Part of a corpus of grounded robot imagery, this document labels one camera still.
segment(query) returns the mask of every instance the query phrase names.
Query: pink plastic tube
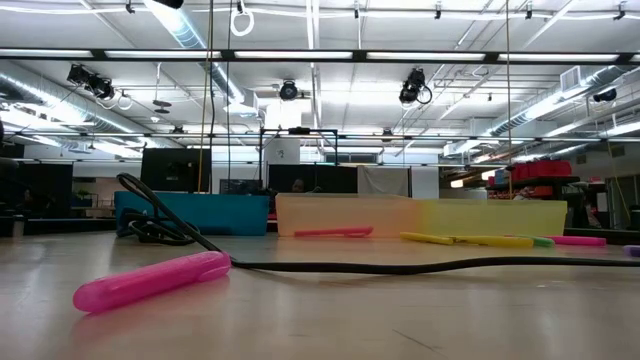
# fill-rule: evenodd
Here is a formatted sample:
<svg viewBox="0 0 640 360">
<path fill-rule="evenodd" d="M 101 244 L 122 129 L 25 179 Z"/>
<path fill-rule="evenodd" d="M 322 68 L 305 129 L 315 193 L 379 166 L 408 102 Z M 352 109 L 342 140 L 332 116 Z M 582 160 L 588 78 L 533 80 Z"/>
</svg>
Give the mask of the pink plastic tube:
<svg viewBox="0 0 640 360">
<path fill-rule="evenodd" d="M 217 279 L 230 267 L 226 253 L 183 256 L 86 283 L 73 294 L 73 305 L 78 310 L 101 312 L 180 286 Z"/>
<path fill-rule="evenodd" d="M 325 229 L 325 230 L 304 230 L 296 231 L 294 236 L 322 236 L 322 235 L 343 235 L 350 237 L 364 237 L 373 232 L 373 226 L 360 228 L 342 228 L 342 229 Z"/>
<path fill-rule="evenodd" d="M 552 239 L 556 245 L 606 246 L 607 239 L 587 236 L 545 236 Z"/>
</svg>

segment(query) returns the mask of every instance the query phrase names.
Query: gray floor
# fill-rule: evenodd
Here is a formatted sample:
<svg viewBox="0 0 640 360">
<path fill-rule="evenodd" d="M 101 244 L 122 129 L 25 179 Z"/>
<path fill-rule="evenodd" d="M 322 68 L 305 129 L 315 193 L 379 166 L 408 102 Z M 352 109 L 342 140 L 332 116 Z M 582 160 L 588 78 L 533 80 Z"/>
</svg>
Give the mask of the gray floor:
<svg viewBox="0 0 640 360">
<path fill-rule="evenodd" d="M 511 250 L 399 240 L 216 238 L 243 260 L 427 263 L 500 255 L 623 258 L 619 247 Z M 638 359 L 640 269 L 496 267 L 428 276 L 228 278 L 86 316 L 86 281 L 201 251 L 111 233 L 0 240 L 9 359 Z"/>
</svg>

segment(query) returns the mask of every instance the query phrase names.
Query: ceiling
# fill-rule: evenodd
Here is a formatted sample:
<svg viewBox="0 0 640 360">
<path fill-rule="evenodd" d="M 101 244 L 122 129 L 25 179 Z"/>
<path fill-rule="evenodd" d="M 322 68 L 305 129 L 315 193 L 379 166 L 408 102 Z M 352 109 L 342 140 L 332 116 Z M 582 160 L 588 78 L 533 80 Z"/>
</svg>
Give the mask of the ceiling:
<svg viewBox="0 0 640 360">
<path fill-rule="evenodd" d="M 319 0 L 321 15 L 353 12 L 353 0 Z M 41 10 L 123 9 L 125 0 L 29 0 L 3 1 L 2 6 Z M 363 49 L 388 50 L 475 50 L 505 51 L 507 49 L 506 22 L 502 19 L 487 21 L 452 19 L 451 14 L 480 14 L 483 8 L 487 15 L 504 14 L 504 0 L 443 0 L 442 17 L 433 19 L 437 1 L 432 0 L 360 0 L 360 8 L 380 10 L 389 17 L 353 16 L 321 18 L 319 41 L 316 48 L 357 49 L 358 27 L 361 30 Z M 568 0 L 534 0 L 535 14 L 553 16 Z M 202 34 L 208 28 L 208 0 L 187 0 L 184 9 Z M 229 33 L 229 12 L 223 11 L 230 4 L 216 0 L 213 16 L 213 43 L 217 49 L 306 49 L 308 48 L 305 0 L 245 0 L 246 8 L 294 12 L 298 16 L 278 16 L 254 12 L 255 26 L 251 33 L 238 37 Z M 511 0 L 512 10 L 526 9 L 527 1 Z M 548 19 L 534 17 L 531 20 L 515 18 L 509 22 L 510 49 L 525 50 L 524 44 L 535 36 L 527 51 L 571 51 L 571 52 L 635 52 L 640 48 L 637 34 L 640 20 L 631 17 L 640 13 L 640 0 L 627 1 L 628 17 L 620 21 L 611 18 L 579 21 L 576 17 L 609 15 L 615 16 L 619 1 L 577 0 L 573 1 L 567 16 L 574 20 L 560 19 L 542 34 Z M 60 47 L 60 48 L 130 48 L 169 49 L 178 45 L 152 13 L 144 11 L 141 1 L 133 1 L 135 14 L 127 12 L 77 15 L 53 15 L 16 13 L 0 10 L 0 47 Z M 428 14 L 422 18 L 399 18 L 410 14 Z M 237 27 L 246 26 L 245 17 L 237 20 Z M 66 61 L 15 61 L 18 65 L 72 90 L 67 82 L 70 62 Z M 115 107 L 112 111 L 157 132 L 167 132 L 174 125 L 183 125 L 188 132 L 198 132 L 203 121 L 208 129 L 212 115 L 216 124 L 227 123 L 223 110 L 224 99 L 215 99 L 215 111 L 210 101 L 204 101 L 205 74 L 195 63 L 163 63 L 158 98 L 173 103 L 171 113 L 155 123 L 154 115 L 156 66 L 153 63 L 109 63 L 90 62 L 89 69 L 113 79 L 118 89 L 124 90 L 135 103 L 129 110 Z M 321 91 L 321 124 L 324 128 L 354 133 L 380 133 L 384 127 L 392 127 L 396 133 L 417 134 L 471 134 L 471 119 L 495 119 L 508 110 L 507 69 L 495 66 L 478 69 L 477 66 L 425 64 L 422 66 L 430 83 L 434 100 L 422 108 L 406 110 L 398 101 L 402 81 L 406 79 L 414 64 L 349 64 L 322 63 L 319 69 Z M 556 86 L 559 75 L 571 68 L 567 66 L 512 66 L 510 68 L 511 102 L 518 107 L 522 102 Z M 230 63 L 229 72 L 243 88 L 256 91 L 261 107 L 277 101 L 274 85 L 285 79 L 296 81 L 306 94 L 312 94 L 312 72 L 306 63 Z M 487 71 L 495 72 L 482 86 L 469 93 Z M 83 96 L 88 92 L 78 90 Z M 303 126 L 313 126 L 309 101 L 300 101 Z M 460 102 L 453 111 L 453 104 Z M 553 114 L 559 124 L 571 122 L 577 112 Z M 234 132 L 257 130 L 257 119 L 230 116 L 228 122 Z M 193 144 L 198 140 L 182 140 Z M 443 143 L 417 144 L 439 146 Z"/>
</svg>

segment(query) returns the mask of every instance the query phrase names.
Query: white ceiling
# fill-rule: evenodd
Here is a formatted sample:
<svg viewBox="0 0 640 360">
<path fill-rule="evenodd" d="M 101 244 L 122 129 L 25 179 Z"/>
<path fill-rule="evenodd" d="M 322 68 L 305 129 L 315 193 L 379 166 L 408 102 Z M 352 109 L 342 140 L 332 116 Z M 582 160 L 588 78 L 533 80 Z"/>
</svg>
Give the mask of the white ceiling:
<svg viewBox="0 0 640 360">
<path fill-rule="evenodd" d="M 503 20 L 477 21 L 447 19 L 447 11 L 465 11 L 479 13 L 487 0 L 443 0 L 441 20 L 432 18 L 400 19 L 400 18 L 363 18 L 362 47 L 365 49 L 402 49 L 402 50 L 453 50 L 456 42 L 471 27 L 469 35 L 459 50 L 504 51 L 506 49 L 506 29 Z M 567 0 L 535 0 L 534 10 L 544 14 L 558 11 Z M 122 8 L 124 0 L 87 0 L 95 8 Z M 208 14 L 192 12 L 204 10 L 208 0 L 187 0 L 185 9 L 199 28 L 201 33 L 207 30 Z M 305 11 L 305 0 L 245 0 L 251 8 Z M 332 12 L 340 9 L 353 9 L 353 0 L 320 0 L 321 12 Z M 360 0 L 361 8 L 369 10 L 433 10 L 436 1 L 432 0 Z M 526 1 L 511 0 L 511 7 L 518 8 Z M 215 7 L 228 6 L 228 1 L 216 0 Z M 613 0 L 578 0 L 571 16 L 594 15 L 612 12 L 618 1 Z M 488 11 L 495 13 L 503 9 L 504 0 L 495 0 Z M 17 6 L 37 9 L 84 9 L 76 0 L 30 0 L 3 1 L 2 6 Z M 142 9 L 141 1 L 134 1 L 134 6 Z M 627 1 L 628 14 L 640 12 L 640 0 Z M 177 43 L 149 12 L 138 11 L 135 15 L 125 12 L 104 14 L 114 29 L 121 32 L 135 44 L 137 48 L 175 48 Z M 307 22 L 304 18 L 283 17 L 266 14 L 255 14 L 255 27 L 244 37 L 231 35 L 228 38 L 228 13 L 215 12 L 213 21 L 214 47 L 260 48 L 260 49 L 305 49 L 307 48 Z M 128 48 L 113 29 L 107 27 L 92 14 L 83 15 L 45 15 L 24 14 L 0 11 L 0 46 L 11 47 L 97 47 Z M 244 23 L 238 21 L 238 28 Z M 513 19 L 510 22 L 511 50 L 523 50 L 523 44 L 545 25 L 545 20 Z M 354 49 L 357 48 L 358 22 L 353 17 L 322 19 L 319 26 L 319 47 L 322 49 Z M 640 40 L 640 20 L 611 19 L 593 21 L 560 20 L 535 40 L 527 50 L 530 51 L 638 51 Z M 69 62 L 56 61 L 19 61 L 33 72 L 42 74 L 58 84 L 72 88 L 66 81 Z M 90 62 L 86 65 L 93 71 L 113 79 L 113 84 L 126 89 L 137 103 L 128 111 L 118 110 L 120 115 L 137 121 L 157 131 L 167 131 L 173 124 L 198 126 L 202 120 L 202 103 L 204 73 L 197 64 L 165 63 L 163 70 L 173 80 L 162 76 L 160 99 L 174 103 L 171 114 L 164 116 L 158 124 L 149 120 L 155 108 L 154 99 L 156 68 L 152 63 L 108 63 Z M 414 67 L 410 64 L 320 64 L 322 84 L 322 124 L 325 128 L 338 128 L 353 132 L 380 132 L 382 127 L 398 124 L 403 115 L 397 99 L 401 83 Z M 558 75 L 570 66 L 512 66 L 511 67 L 511 99 L 514 106 L 529 99 L 535 94 L 556 85 Z M 427 77 L 436 71 L 438 66 L 423 66 Z M 404 124 L 410 129 L 404 131 L 417 133 L 430 129 L 430 133 L 468 134 L 468 121 L 475 118 L 497 118 L 507 111 L 506 68 L 498 71 L 478 91 L 465 99 L 446 118 L 438 118 L 447 107 L 463 98 L 479 78 L 470 73 L 475 70 L 471 66 L 445 66 L 435 79 L 433 86 L 434 102 L 424 111 L 411 112 Z M 305 92 L 311 91 L 311 70 L 303 63 L 232 63 L 230 73 L 239 85 L 256 90 L 262 99 L 274 98 L 273 84 L 281 84 L 283 79 L 296 80 L 297 85 Z M 175 82 L 187 87 L 194 99 L 190 100 L 183 91 L 176 88 Z M 488 102 L 488 94 L 493 97 Z M 222 110 L 223 99 L 216 99 L 216 119 L 226 123 L 226 113 Z M 206 103 L 205 122 L 211 118 L 211 104 Z M 572 121 L 570 114 L 556 119 L 560 122 Z M 246 127 L 257 129 L 256 120 L 231 118 L 235 131 L 244 131 Z M 303 115 L 303 125 L 311 126 L 310 113 Z"/>
</svg>

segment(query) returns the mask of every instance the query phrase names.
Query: translucent yellow box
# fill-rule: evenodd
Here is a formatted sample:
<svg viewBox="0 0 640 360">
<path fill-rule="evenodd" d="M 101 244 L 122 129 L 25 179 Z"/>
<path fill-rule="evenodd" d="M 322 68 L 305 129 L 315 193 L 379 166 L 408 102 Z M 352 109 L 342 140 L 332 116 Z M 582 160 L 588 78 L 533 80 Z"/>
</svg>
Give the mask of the translucent yellow box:
<svg viewBox="0 0 640 360">
<path fill-rule="evenodd" d="M 419 203 L 395 195 L 278 194 L 278 234 L 373 226 L 371 237 L 397 238 L 418 228 Z"/>
<path fill-rule="evenodd" d="M 440 199 L 419 203 L 419 232 L 437 236 L 562 235 L 565 201 Z"/>
</svg>

